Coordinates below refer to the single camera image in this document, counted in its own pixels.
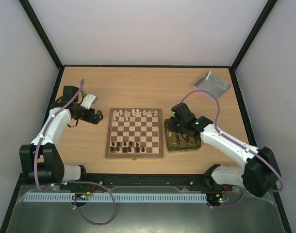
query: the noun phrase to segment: gray floor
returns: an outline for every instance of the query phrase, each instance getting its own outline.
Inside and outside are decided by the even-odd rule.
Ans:
[[[20,195],[30,190],[24,186]],[[125,188],[115,192],[177,192],[175,188]],[[230,193],[234,201],[238,193]],[[96,222],[106,221],[111,203],[88,203],[83,214]],[[191,203],[118,203],[115,219],[105,226],[93,226],[72,210],[70,203],[18,201],[8,233],[283,233],[276,204],[247,195],[236,206],[210,209],[206,204]]]

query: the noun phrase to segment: wall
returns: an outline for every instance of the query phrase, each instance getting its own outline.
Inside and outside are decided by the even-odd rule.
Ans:
[[[279,0],[237,70],[259,146],[275,153],[296,233],[296,0]]]
[[[41,128],[57,68],[17,0],[0,0],[0,227],[21,165]]]
[[[30,0],[63,64],[230,66],[267,0]]]

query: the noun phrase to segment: chessboard frame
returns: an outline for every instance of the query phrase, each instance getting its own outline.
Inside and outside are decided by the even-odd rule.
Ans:
[[[112,123],[114,111],[119,112],[120,110],[127,110],[129,113],[132,112],[132,109],[139,109],[139,112],[143,112],[144,110],[151,110],[152,114],[157,111],[158,113],[158,142],[159,142],[159,153],[110,153],[110,142],[111,142],[111,131],[112,131]],[[109,113],[109,123],[108,123],[108,133],[107,133],[107,141],[106,141],[106,151],[105,151],[106,159],[162,159],[163,158],[163,122],[162,122],[162,110],[160,108],[111,108]]]

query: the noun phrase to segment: table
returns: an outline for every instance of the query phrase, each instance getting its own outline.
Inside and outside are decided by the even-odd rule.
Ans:
[[[85,92],[99,96],[92,107],[101,110],[104,119],[98,125],[79,121],[77,127],[65,129],[58,146],[64,164],[84,165],[88,173],[128,174],[202,174],[213,164],[237,166],[224,153],[204,143],[198,151],[168,153],[164,135],[163,159],[105,159],[111,108],[161,108],[164,121],[172,116],[171,108],[209,70],[232,83],[227,68],[65,67],[57,98],[62,95],[63,86],[79,87],[84,78]],[[185,103],[196,117],[206,116],[214,120],[215,104],[196,94]],[[247,143],[233,87],[220,99],[220,107],[218,126]]]

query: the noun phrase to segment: metal frame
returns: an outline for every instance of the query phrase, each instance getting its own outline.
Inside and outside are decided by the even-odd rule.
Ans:
[[[233,84],[233,89],[236,94],[236,98],[238,101],[238,105],[241,111],[241,116],[243,119],[245,131],[247,133],[247,138],[249,141],[249,144],[256,146],[256,140],[253,134],[253,130],[250,124],[250,120],[247,114],[247,110],[245,107],[245,103],[242,97],[242,93],[240,90],[240,86],[238,84],[238,80],[236,78],[235,71],[238,68],[239,64],[241,63],[242,59],[244,58],[245,54],[247,53],[250,45],[254,41],[255,37],[257,36],[258,32],[260,31],[262,25],[266,21],[267,17],[269,16],[270,12],[272,11],[274,5],[276,4],[277,0],[268,0],[264,9],[262,10],[260,16],[258,17],[254,27],[252,28],[251,32],[249,33],[245,43],[243,44],[242,48],[240,49],[240,52],[238,53],[235,61],[233,62],[232,66],[129,66],[129,65],[62,65],[60,59],[58,58],[49,38],[47,37],[43,27],[41,26],[32,6],[30,5],[28,0],[19,0],[22,7],[24,8],[27,16],[29,17],[31,23],[35,27],[39,37],[41,38],[42,42],[44,43],[45,47],[47,48],[50,56],[52,57],[52,60],[56,64],[57,68],[59,69],[59,73],[56,78],[56,82],[53,88],[53,92],[49,101],[49,105],[56,99],[57,91],[63,76],[63,72],[65,67],[173,67],[173,68],[228,68]],[[49,108],[47,108],[44,122],[45,123],[47,117],[49,115]],[[203,189],[203,186],[201,185],[193,185],[194,179],[199,179],[203,175],[127,175],[127,174],[87,174],[87,179],[93,179],[93,180],[102,180],[104,184],[106,185],[108,183],[108,186],[111,185],[111,183],[117,182],[119,185],[135,185],[138,183],[147,183],[147,184],[154,184],[154,185],[164,185],[164,181],[169,182],[170,180],[175,181],[175,186],[181,186],[181,187],[189,187],[192,190],[201,190]],[[12,195],[8,210],[6,212],[2,227],[0,229],[0,233],[4,233],[7,230],[7,227],[9,225],[9,221],[11,218],[11,214],[18,196],[18,191],[21,187],[21,185],[24,185],[24,181],[22,179],[22,174],[20,175],[16,188],[14,190],[14,193]],[[280,198],[279,193],[274,193],[274,199],[277,203],[278,210],[280,213],[280,217],[284,226],[284,229],[287,233],[291,233],[291,228],[288,223],[288,219]]]

